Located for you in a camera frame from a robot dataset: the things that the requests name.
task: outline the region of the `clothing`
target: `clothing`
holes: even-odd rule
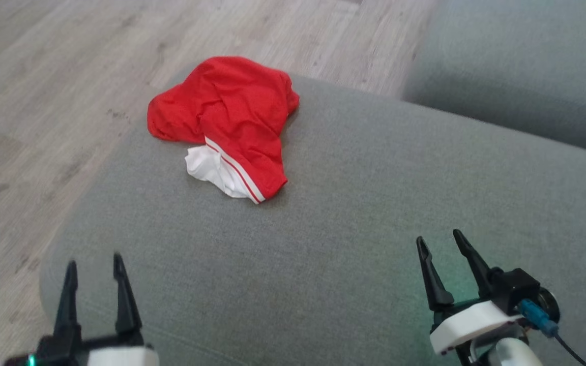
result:
[[[187,172],[259,203],[287,181],[279,135],[299,103],[286,73],[217,56],[149,103],[148,128],[159,139],[204,144],[188,150]]]

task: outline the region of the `robotic arm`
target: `robotic arm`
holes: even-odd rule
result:
[[[81,338],[81,326],[76,320],[78,278],[76,263],[71,261],[65,273],[53,335],[42,337],[35,353],[11,357],[4,366],[159,366],[158,354],[150,345],[144,345],[139,311],[119,253],[114,255],[113,274],[119,285],[116,334],[86,341]]]
[[[586,365],[558,336],[560,308],[548,290],[521,268],[490,268],[462,232],[454,230],[453,234],[472,269],[479,297],[454,303],[433,266],[424,239],[417,238],[428,307],[433,311],[429,338],[435,353],[444,355],[453,350],[462,366],[542,366],[526,336],[530,329],[540,329]]]
[[[555,297],[521,268],[490,268],[458,230],[453,232],[462,255],[479,287],[479,297],[454,303],[432,263],[432,255],[420,236],[417,252],[424,278],[428,307],[433,311],[430,342],[437,354],[452,350],[462,366],[542,366],[530,350],[526,333],[540,329],[556,338],[583,366],[583,361],[558,336],[560,308]],[[78,288],[76,263],[65,273],[53,335],[40,339],[35,353],[11,357],[4,366],[159,366],[151,345],[145,345],[135,297],[121,255],[114,255],[114,279],[118,283],[116,334],[83,340],[76,319]]]

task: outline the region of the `red stripe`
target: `red stripe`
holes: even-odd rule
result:
[[[213,146],[210,146],[209,144],[206,144],[206,145],[209,146],[209,148],[211,148],[212,150],[214,150],[217,153],[221,154],[221,152],[218,151],[218,150],[216,150]],[[242,174],[239,171],[239,169],[237,169],[237,167],[235,167],[234,164],[232,164],[228,159],[226,159],[225,156],[223,156],[223,154],[221,154],[221,158],[223,158],[223,160],[225,160],[226,163],[230,164],[230,167],[233,167],[235,169],[235,172],[237,172],[237,174],[239,174],[239,176],[241,177],[241,180],[244,181],[244,185],[246,185],[247,189],[250,191],[250,194],[254,197],[254,201],[261,202],[256,197],[256,195],[254,194],[254,192],[252,192],[252,190],[250,189],[250,186],[248,185],[248,183],[247,183],[246,179],[244,178],[244,176],[242,176]]]

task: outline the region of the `gray fabric upholstery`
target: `gray fabric upholstery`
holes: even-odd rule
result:
[[[521,266],[555,292],[562,335],[586,356],[586,150],[293,81],[289,183],[259,206],[187,176],[187,146],[137,121],[44,259],[47,315],[73,258],[84,334],[112,331],[120,251],[163,364],[453,365],[430,347],[415,239],[468,299],[460,228],[491,265]],[[575,364],[533,341],[544,364]]]
[[[403,95],[586,148],[586,1],[445,1]]]

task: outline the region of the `black cable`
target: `black cable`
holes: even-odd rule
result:
[[[572,349],[571,349],[571,347],[569,347],[569,346],[567,345],[567,342],[565,342],[565,341],[564,341],[564,340],[563,340],[563,339],[560,337],[560,334],[555,334],[555,335],[554,335],[554,337],[555,337],[555,339],[557,339],[557,340],[558,340],[558,342],[560,342],[560,344],[562,345],[562,347],[564,347],[564,348],[565,348],[565,350],[567,350],[567,352],[569,352],[569,354],[570,354],[571,356],[573,356],[573,357],[576,359],[576,361],[578,361],[578,362],[579,362],[580,364],[582,364],[583,366],[586,366],[586,362],[584,361],[584,359],[582,359],[582,357],[578,356],[578,355],[576,354],[576,352],[574,352],[574,350],[572,350]]]

